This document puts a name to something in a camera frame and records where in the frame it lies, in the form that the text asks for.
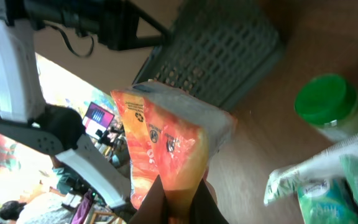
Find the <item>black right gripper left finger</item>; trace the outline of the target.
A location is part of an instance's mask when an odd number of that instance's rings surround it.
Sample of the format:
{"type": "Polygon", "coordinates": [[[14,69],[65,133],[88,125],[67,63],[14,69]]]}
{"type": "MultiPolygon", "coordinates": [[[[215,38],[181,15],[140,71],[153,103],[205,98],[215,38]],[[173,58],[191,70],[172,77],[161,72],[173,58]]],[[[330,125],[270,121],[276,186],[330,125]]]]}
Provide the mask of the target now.
{"type": "Polygon", "coordinates": [[[167,224],[167,199],[158,175],[129,224],[167,224]]]}

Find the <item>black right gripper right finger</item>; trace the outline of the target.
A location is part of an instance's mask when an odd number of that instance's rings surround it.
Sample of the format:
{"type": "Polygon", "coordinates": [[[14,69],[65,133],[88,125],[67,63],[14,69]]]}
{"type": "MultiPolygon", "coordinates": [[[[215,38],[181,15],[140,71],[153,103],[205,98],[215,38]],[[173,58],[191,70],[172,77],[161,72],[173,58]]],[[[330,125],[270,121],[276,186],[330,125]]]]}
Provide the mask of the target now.
{"type": "Polygon", "coordinates": [[[201,180],[193,197],[193,224],[228,224],[204,180],[201,180]]]}

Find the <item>orange pocket tissue pack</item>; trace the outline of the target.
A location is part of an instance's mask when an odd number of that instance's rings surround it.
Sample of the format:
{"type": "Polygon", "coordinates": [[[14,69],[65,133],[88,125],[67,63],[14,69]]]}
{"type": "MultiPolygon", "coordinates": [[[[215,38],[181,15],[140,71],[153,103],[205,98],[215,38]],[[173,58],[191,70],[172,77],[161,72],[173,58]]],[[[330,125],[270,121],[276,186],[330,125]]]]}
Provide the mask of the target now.
{"type": "Polygon", "coordinates": [[[174,215],[190,211],[209,160],[234,134],[227,111],[185,91],[149,81],[111,91],[131,158],[131,202],[139,208],[160,177],[174,215]]]}

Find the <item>green white pocket tissue pack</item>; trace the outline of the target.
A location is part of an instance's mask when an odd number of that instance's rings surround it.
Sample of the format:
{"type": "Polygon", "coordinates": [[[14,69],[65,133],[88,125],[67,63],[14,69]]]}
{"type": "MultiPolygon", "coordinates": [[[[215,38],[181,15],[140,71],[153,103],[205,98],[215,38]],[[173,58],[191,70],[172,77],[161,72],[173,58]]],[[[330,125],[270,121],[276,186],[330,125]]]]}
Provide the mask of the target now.
{"type": "Polygon", "coordinates": [[[358,210],[344,179],[308,182],[297,194],[305,224],[358,224],[358,210]]]}

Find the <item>white tube package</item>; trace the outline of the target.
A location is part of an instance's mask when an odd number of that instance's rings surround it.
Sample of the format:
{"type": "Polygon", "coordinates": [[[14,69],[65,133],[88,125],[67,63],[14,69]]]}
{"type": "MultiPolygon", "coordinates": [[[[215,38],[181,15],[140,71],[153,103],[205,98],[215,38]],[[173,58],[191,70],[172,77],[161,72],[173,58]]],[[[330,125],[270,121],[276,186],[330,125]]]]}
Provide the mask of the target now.
{"type": "Polygon", "coordinates": [[[340,158],[345,155],[358,157],[358,133],[299,164],[282,167],[270,173],[265,189],[264,205],[294,194],[299,185],[311,180],[342,177],[344,172],[340,158]]]}

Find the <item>green lid jar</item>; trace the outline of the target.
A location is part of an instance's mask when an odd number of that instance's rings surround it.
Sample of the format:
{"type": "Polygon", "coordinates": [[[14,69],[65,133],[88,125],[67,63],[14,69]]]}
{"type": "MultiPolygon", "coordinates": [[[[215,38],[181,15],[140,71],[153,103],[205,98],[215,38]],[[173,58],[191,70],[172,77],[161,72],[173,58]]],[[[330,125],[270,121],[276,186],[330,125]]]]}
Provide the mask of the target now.
{"type": "Polygon", "coordinates": [[[358,91],[336,73],[310,80],[297,94],[296,114],[332,142],[358,133],[358,91]]]}

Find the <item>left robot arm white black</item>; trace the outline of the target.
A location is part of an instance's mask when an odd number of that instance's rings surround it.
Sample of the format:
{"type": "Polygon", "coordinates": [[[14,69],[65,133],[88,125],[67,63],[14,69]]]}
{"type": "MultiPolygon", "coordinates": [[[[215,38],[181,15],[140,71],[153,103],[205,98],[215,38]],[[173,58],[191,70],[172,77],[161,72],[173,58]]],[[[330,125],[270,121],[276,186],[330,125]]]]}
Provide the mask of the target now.
{"type": "Polygon", "coordinates": [[[95,148],[81,116],[48,104],[40,87],[34,32],[69,27],[115,51],[166,44],[171,33],[130,1],[0,0],[0,134],[70,166],[111,208],[131,183],[95,148]]]}

